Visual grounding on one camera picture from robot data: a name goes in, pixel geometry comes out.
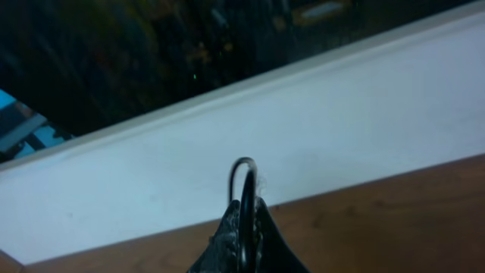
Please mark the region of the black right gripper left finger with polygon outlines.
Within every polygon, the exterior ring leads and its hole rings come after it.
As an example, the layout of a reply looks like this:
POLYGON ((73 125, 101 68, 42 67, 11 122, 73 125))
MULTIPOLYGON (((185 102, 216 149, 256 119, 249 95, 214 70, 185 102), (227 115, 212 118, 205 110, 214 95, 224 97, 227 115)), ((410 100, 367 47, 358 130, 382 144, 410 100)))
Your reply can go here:
POLYGON ((240 201, 233 200, 209 239, 208 246, 188 273, 232 273, 238 268, 240 201))

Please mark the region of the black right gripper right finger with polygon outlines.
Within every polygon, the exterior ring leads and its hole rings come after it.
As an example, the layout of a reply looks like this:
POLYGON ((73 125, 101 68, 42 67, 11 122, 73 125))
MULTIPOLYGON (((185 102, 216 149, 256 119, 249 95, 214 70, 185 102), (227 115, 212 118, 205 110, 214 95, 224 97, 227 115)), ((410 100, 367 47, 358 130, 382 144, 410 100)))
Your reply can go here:
POLYGON ((309 273, 283 239, 261 197, 256 198, 256 273, 309 273))

